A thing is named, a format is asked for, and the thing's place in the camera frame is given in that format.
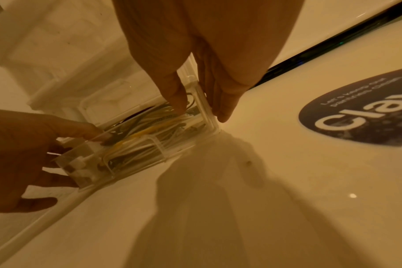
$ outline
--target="bundle of cables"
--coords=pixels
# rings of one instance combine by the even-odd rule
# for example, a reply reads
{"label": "bundle of cables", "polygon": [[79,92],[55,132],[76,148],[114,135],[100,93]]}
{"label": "bundle of cables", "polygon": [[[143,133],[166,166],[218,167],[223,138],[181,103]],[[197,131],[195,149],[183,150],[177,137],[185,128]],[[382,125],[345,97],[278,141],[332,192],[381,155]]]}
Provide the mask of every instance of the bundle of cables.
{"label": "bundle of cables", "polygon": [[185,114],[178,116],[169,103],[150,108],[126,118],[109,133],[111,137],[103,143],[108,146],[103,152],[98,168],[108,167],[114,173],[120,172],[130,164],[155,161],[161,152],[150,140],[138,141],[144,135],[155,136],[163,147],[188,139],[205,126],[195,100],[188,102]]}

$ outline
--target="hand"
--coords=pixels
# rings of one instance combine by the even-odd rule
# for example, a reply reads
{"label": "hand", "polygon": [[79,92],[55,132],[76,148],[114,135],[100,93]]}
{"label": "hand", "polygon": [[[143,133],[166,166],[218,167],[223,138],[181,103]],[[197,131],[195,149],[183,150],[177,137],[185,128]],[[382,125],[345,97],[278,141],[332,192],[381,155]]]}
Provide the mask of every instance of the hand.
{"label": "hand", "polygon": [[92,139],[102,131],[88,123],[58,117],[0,110],[0,212],[31,212],[49,208],[56,198],[24,199],[28,185],[77,187],[63,175],[42,167],[56,167],[52,160],[65,149],[58,137]]}
{"label": "hand", "polygon": [[176,73],[192,52],[220,122],[280,52],[303,0],[113,0],[130,52],[176,111],[186,108]]}

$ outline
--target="black oval sticker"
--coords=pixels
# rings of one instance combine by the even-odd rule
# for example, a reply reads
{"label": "black oval sticker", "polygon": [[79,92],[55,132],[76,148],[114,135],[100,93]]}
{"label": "black oval sticker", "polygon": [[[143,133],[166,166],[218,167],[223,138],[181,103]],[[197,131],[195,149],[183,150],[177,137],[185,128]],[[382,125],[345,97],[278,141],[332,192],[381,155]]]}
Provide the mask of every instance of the black oval sticker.
{"label": "black oval sticker", "polygon": [[402,69],[320,96],[301,110],[299,120],[327,136],[402,146]]}

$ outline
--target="sticker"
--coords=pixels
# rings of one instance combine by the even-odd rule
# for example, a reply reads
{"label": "sticker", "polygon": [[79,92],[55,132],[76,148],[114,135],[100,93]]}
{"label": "sticker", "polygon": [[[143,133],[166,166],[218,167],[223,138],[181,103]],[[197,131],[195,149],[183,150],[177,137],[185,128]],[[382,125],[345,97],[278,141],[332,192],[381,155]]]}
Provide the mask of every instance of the sticker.
{"label": "sticker", "polygon": [[299,120],[334,138],[402,146],[402,69],[320,96],[301,110]]}

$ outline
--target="white countertop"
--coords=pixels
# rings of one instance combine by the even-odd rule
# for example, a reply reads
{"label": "white countertop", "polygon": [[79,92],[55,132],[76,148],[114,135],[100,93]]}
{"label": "white countertop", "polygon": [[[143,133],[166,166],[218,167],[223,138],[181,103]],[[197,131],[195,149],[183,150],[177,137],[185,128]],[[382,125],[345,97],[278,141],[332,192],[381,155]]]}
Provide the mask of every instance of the white countertop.
{"label": "white countertop", "polygon": [[402,268],[402,148],[298,122],[316,97],[401,68],[402,21],[260,85],[218,137],[95,192],[1,267]]}

